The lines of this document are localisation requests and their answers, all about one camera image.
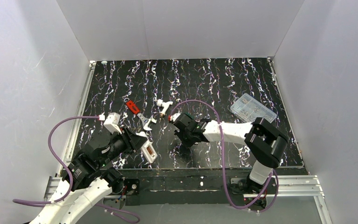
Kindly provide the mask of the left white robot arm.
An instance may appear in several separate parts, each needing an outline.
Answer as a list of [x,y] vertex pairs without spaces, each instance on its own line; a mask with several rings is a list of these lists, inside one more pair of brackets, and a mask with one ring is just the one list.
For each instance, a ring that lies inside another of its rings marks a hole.
[[139,181],[126,178],[111,165],[122,153],[134,153],[149,144],[145,132],[128,128],[111,133],[106,128],[92,134],[69,165],[73,184],[65,174],[50,201],[34,218],[33,224],[75,224],[105,196],[114,194],[123,201],[126,194],[138,194]]

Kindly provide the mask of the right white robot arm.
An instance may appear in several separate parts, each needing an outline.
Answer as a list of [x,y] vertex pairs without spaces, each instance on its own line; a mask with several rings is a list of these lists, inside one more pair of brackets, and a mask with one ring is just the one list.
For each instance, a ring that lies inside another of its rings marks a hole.
[[248,123],[218,123],[211,119],[196,121],[187,114],[176,113],[168,120],[176,127],[174,134],[187,148],[200,142],[221,140],[247,146],[256,159],[249,179],[259,185],[280,166],[289,143],[288,136],[262,117]]

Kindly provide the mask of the white remote control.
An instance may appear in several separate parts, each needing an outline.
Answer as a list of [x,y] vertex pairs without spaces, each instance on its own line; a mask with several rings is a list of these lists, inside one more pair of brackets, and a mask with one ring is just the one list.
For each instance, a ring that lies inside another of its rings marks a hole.
[[146,142],[142,145],[141,150],[142,150],[143,156],[146,158],[146,160],[150,164],[154,163],[154,161],[157,158],[157,153],[156,153],[152,143],[150,142],[147,134],[145,132],[139,132],[139,133],[137,133],[137,135],[146,138]]

